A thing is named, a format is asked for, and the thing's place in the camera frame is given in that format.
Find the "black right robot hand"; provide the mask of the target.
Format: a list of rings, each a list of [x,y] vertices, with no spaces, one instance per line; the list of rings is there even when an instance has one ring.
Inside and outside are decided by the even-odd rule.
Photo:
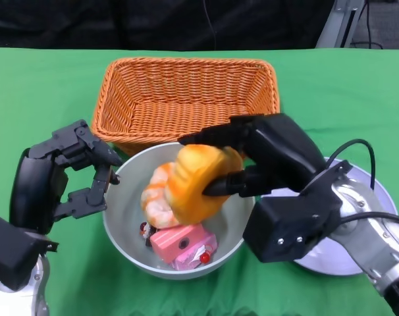
[[[214,176],[204,189],[207,196],[259,196],[271,190],[302,191],[326,162],[313,140],[284,113],[232,116],[225,124],[210,126],[177,139],[182,145],[226,146],[255,164],[242,171]]]

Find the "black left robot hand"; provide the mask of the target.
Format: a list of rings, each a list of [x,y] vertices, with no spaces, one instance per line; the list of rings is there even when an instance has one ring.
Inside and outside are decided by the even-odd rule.
[[[25,149],[20,157],[11,194],[9,222],[46,235],[67,217],[79,219],[106,210],[105,193],[120,182],[113,167],[123,164],[118,153],[78,120],[52,133],[50,139]],[[92,166],[92,185],[69,193],[61,202],[68,175]]]

